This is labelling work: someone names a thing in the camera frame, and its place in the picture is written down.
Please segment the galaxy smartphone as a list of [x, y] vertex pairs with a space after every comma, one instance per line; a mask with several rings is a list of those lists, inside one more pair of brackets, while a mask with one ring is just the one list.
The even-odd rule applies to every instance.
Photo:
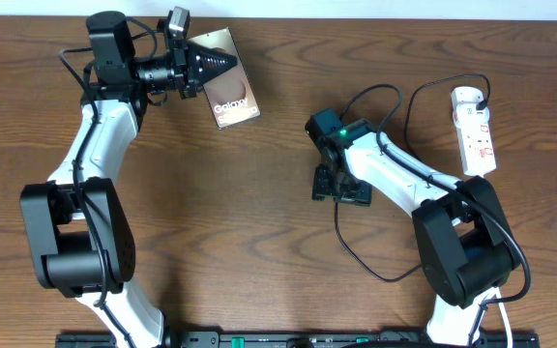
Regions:
[[193, 37], [191, 41], [237, 58], [234, 68], [204, 84], [218, 129], [224, 130], [260, 117], [261, 110], [229, 28]]

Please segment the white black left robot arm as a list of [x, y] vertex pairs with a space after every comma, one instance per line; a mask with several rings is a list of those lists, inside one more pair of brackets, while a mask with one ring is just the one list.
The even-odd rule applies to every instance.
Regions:
[[82, 91], [80, 128], [59, 167], [20, 195], [39, 284], [89, 307], [108, 327], [107, 347], [181, 343], [134, 278], [134, 239], [115, 184], [149, 106], [163, 104], [170, 92], [193, 98], [237, 65], [234, 55], [189, 40], [190, 21], [178, 7], [155, 27], [143, 26], [164, 54], [140, 57], [131, 16], [88, 17], [92, 59], [73, 73]]

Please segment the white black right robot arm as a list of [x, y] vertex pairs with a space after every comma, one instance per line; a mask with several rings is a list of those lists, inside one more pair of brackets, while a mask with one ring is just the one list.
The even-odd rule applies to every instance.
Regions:
[[513, 270], [528, 267], [490, 182], [436, 171], [369, 121], [346, 125], [332, 109], [311, 115], [305, 131], [322, 158], [313, 199], [367, 206], [378, 189], [397, 204], [412, 219], [419, 268], [436, 294], [427, 338], [476, 345], [487, 307], [505, 304], [501, 286]]

